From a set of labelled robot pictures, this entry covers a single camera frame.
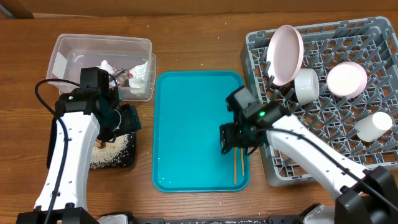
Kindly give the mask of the large pink plate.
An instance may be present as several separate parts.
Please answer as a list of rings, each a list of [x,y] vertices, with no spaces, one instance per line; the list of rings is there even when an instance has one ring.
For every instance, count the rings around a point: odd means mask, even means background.
[[[290,25],[279,27],[273,34],[267,49],[269,76],[273,84],[283,86],[298,75],[303,62],[304,46],[298,30]]]

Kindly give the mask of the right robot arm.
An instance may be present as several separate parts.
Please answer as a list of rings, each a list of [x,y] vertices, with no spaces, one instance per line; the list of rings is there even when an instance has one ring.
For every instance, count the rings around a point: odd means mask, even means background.
[[[222,154],[240,147],[250,155],[261,144],[289,156],[330,194],[332,208],[308,207],[292,223],[397,223],[397,185],[384,167],[367,169],[309,131],[277,103],[227,104],[235,123],[220,126]]]

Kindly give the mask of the red foil wrapper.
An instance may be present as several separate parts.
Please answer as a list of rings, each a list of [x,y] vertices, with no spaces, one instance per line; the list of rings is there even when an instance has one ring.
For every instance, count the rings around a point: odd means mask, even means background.
[[[113,77],[109,77],[109,82],[113,83],[115,79],[118,85],[122,85],[126,80],[127,80],[127,70],[126,69],[120,69],[115,71],[112,74]]]

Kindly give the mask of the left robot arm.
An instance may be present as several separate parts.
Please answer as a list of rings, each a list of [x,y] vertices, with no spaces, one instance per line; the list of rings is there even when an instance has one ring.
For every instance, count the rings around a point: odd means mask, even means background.
[[[87,211],[86,185],[97,140],[111,142],[141,129],[136,107],[113,91],[75,89],[55,105],[53,153],[45,185],[18,223],[97,223]]]

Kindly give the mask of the brown food scrap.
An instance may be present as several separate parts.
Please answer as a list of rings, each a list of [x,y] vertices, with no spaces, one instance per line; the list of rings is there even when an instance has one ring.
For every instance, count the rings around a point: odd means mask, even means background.
[[[106,147],[106,143],[97,139],[95,141],[94,147],[97,147],[98,149],[103,149]]]

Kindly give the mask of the white napkin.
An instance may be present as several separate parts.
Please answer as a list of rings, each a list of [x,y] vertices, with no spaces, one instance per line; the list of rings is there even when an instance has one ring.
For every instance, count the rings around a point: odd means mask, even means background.
[[[148,61],[146,61],[142,65],[136,65],[132,69],[117,68],[117,67],[112,67],[107,60],[103,60],[101,62],[101,65],[98,66],[98,68],[107,71],[111,76],[117,70],[126,69],[127,80],[122,85],[118,85],[118,83],[114,79],[113,83],[109,83],[109,87],[114,88],[116,85],[118,87],[128,86],[132,94],[138,95],[145,93],[145,84],[147,80],[147,66],[148,66]]]

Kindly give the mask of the grey bowl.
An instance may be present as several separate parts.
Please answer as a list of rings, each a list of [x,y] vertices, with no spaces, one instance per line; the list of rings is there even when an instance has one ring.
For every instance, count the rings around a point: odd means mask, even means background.
[[[301,68],[294,79],[297,101],[300,105],[309,104],[319,97],[319,82],[316,71],[311,68]]]

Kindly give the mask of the small white cup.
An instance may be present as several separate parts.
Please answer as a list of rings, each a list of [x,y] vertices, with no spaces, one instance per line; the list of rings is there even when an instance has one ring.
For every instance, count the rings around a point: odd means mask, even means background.
[[[392,127],[392,118],[385,112],[376,112],[355,124],[357,136],[366,142],[375,141]]]

